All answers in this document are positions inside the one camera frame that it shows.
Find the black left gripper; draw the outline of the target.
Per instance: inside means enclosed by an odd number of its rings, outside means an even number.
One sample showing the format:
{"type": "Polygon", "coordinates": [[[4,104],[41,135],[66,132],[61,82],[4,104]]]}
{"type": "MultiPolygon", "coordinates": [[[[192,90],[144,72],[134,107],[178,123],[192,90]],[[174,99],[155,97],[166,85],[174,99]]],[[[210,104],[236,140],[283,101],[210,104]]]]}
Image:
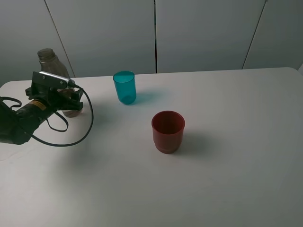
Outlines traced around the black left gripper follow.
{"type": "Polygon", "coordinates": [[[32,80],[31,87],[27,88],[25,93],[29,100],[43,101],[56,111],[83,109],[83,103],[80,101],[83,95],[81,90],[66,88],[63,91],[57,91],[60,88],[62,88],[60,82],[32,80]]]}

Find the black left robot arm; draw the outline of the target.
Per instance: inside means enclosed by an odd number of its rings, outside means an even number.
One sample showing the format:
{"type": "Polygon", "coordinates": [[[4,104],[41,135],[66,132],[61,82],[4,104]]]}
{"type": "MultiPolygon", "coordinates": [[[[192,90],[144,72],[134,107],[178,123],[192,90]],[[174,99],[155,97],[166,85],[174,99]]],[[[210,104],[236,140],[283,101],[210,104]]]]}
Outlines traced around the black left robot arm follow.
{"type": "Polygon", "coordinates": [[[31,87],[26,89],[26,95],[30,100],[26,105],[15,98],[0,98],[1,143],[22,145],[53,114],[61,117],[58,111],[80,111],[83,108],[81,90],[54,88],[32,82],[31,87]]]}

